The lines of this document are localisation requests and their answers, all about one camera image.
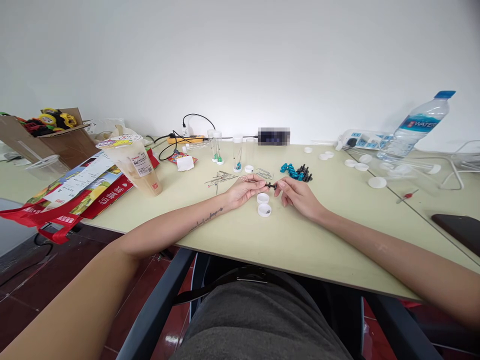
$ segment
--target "blue bottle cap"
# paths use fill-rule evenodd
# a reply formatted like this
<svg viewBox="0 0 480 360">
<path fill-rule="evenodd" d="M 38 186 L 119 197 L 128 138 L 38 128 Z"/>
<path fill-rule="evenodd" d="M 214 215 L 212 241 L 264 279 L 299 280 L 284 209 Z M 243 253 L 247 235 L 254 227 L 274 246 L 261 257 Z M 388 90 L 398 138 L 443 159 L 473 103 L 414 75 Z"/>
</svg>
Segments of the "blue bottle cap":
<svg viewBox="0 0 480 360">
<path fill-rule="evenodd" d="M 443 90 L 439 91 L 437 95 L 435 95 L 435 99 L 450 99 L 456 91 L 453 90 Z"/>
</svg>

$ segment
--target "person's left hand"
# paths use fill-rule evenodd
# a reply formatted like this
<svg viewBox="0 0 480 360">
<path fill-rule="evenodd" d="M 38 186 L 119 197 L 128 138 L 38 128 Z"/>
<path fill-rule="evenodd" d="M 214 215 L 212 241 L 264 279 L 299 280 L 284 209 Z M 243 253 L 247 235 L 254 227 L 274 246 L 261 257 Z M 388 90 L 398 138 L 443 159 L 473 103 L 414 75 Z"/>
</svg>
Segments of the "person's left hand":
<svg viewBox="0 0 480 360">
<path fill-rule="evenodd" d="M 231 206 L 231 209 L 241 207 L 252 196 L 267 192 L 269 187 L 265 186 L 266 183 L 257 174 L 239 177 L 225 193 L 228 196 L 228 204 Z"/>
</svg>

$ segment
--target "person's right hand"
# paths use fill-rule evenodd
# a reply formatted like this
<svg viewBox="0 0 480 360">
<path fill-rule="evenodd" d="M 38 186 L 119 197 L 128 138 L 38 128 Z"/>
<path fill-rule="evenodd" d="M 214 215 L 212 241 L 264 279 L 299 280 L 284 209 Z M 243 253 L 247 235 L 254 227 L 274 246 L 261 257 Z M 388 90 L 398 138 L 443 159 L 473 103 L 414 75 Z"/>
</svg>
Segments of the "person's right hand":
<svg viewBox="0 0 480 360">
<path fill-rule="evenodd" d="M 284 177 L 276 182 L 275 197 L 281 194 L 284 207 L 294 206 L 302 215 L 317 222 L 328 210 L 320 204 L 306 182 Z"/>
</svg>

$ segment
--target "bottle label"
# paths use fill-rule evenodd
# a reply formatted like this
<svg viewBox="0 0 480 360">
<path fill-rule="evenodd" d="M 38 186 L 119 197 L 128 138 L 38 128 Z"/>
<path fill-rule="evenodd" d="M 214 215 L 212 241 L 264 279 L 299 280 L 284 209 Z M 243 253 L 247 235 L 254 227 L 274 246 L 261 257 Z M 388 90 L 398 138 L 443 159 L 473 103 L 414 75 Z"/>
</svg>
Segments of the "bottle label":
<svg viewBox="0 0 480 360">
<path fill-rule="evenodd" d="M 411 130 L 420 133 L 429 133 L 440 120 L 425 116 L 422 114 L 417 114 L 413 116 L 407 116 L 405 120 L 401 123 L 399 129 Z"/>
<path fill-rule="evenodd" d="M 147 176 L 153 171 L 152 163 L 145 151 L 140 151 L 137 156 L 131 157 L 130 161 L 140 177 Z"/>
</svg>

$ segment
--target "cardboard box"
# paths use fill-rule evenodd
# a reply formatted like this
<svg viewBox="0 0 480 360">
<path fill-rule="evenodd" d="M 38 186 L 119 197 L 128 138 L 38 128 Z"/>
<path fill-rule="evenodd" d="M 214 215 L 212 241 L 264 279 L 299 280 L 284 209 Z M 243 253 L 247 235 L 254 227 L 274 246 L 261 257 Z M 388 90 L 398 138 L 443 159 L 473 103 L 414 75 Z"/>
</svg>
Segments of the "cardboard box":
<svg viewBox="0 0 480 360">
<path fill-rule="evenodd" d="M 15 116 L 0 116 L 0 140 L 32 163 L 57 154 L 69 169 L 73 169 L 99 150 L 85 131 L 88 125 L 83 124 L 78 107 L 60 110 L 74 116 L 78 126 L 33 137 Z"/>
</svg>

